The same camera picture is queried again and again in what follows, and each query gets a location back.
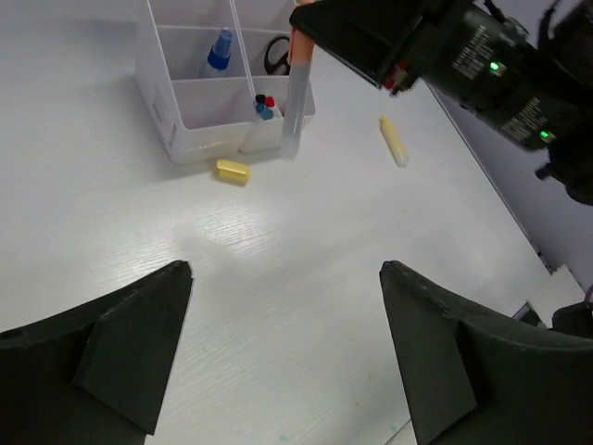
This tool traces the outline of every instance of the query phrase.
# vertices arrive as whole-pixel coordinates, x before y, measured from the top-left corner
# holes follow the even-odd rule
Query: blue cap
[[[233,33],[229,30],[221,30],[219,39],[210,49],[208,55],[208,64],[215,70],[226,70],[229,68],[231,60],[231,43],[233,42]]]
[[[265,120],[265,121],[269,121],[271,119],[274,119],[274,112],[269,109],[268,107],[266,107],[263,111],[261,111],[259,113],[259,116]]]

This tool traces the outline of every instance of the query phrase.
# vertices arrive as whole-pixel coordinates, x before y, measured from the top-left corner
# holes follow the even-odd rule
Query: desk organizer compartment
[[[269,42],[288,35],[292,0],[139,0],[136,81],[171,160],[178,164],[275,148],[283,119],[262,121],[255,94],[273,95],[281,111],[288,76],[267,75]],[[200,79],[221,28],[233,33],[222,79]],[[275,45],[276,61],[288,44]],[[309,86],[306,117],[315,114]]]

